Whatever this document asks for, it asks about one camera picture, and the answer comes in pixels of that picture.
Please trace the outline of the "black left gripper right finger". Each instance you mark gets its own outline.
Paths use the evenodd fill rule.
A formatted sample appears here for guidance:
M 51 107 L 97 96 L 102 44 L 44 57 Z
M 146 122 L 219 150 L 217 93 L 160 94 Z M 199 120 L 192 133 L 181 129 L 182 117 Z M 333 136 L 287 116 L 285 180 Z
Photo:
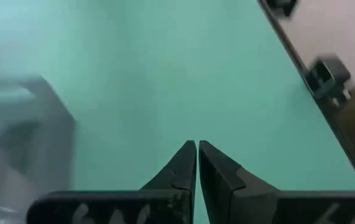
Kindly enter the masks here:
M 210 223 L 355 224 L 355 191 L 280 190 L 208 141 L 198 152 Z

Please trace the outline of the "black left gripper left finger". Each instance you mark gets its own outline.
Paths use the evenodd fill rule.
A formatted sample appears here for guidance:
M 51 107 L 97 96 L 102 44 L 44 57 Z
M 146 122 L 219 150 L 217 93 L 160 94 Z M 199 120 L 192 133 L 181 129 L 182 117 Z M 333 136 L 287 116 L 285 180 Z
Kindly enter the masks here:
M 192 223 L 195 184 L 196 145 L 189 140 L 141 189 L 51 192 L 32 203 L 26 222 Z

